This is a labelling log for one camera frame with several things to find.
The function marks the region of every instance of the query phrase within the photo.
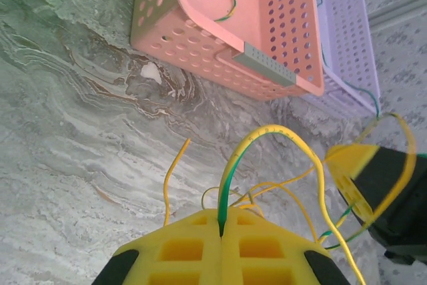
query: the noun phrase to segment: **purple plastic basket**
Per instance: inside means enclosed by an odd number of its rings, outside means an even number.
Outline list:
[[[325,93],[302,98],[338,118],[375,115],[372,98],[345,84],[367,89],[380,99],[365,1],[318,0],[318,17]]]

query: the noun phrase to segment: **yellow foam block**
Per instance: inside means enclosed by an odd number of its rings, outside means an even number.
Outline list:
[[[364,222],[372,216],[372,208],[359,192],[354,181],[380,147],[375,145],[336,145],[326,153],[326,164],[335,184],[354,213]]]
[[[230,208],[219,236],[216,210],[203,210],[122,246],[139,256],[124,285],[319,284],[306,250],[329,253],[247,210]]]

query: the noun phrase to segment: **marble floor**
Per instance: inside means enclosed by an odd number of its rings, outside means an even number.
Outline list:
[[[169,184],[172,221],[200,209],[203,191],[219,184],[232,150],[259,125],[288,126],[320,157],[360,131],[359,122],[330,119],[300,99],[256,102],[136,52],[132,6],[0,0],[3,284],[90,284],[121,244],[161,227],[163,178],[187,137]],[[290,142],[265,137],[245,156],[233,187],[246,191],[309,166]],[[291,186],[320,232],[326,225],[316,188],[314,176]],[[326,189],[337,217],[344,205],[330,178]],[[212,194],[208,204],[215,203]],[[269,220],[310,237],[289,197],[274,192],[260,204]],[[344,231],[357,226],[351,219]],[[368,283],[379,284],[374,241],[365,233],[352,249]],[[343,253],[334,258],[355,284]]]

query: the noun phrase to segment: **black object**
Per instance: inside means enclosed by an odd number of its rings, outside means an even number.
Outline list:
[[[139,252],[137,250],[127,250],[113,256],[92,285],[122,285],[138,255]]]
[[[319,285],[350,285],[341,270],[329,257],[313,250],[304,252],[304,256],[316,275]]]
[[[372,210],[397,182],[405,159],[405,153],[381,147],[354,180]],[[411,265],[418,260],[427,264],[427,158],[417,157],[408,185],[368,231],[394,263]]]

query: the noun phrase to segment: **plastic basket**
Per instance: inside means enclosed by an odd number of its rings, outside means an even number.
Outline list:
[[[138,50],[258,100],[324,90],[316,0],[135,0]]]
[[[380,99],[364,0],[318,0],[318,17],[325,93],[303,98],[338,118],[375,115],[372,98],[344,83],[367,89]]]

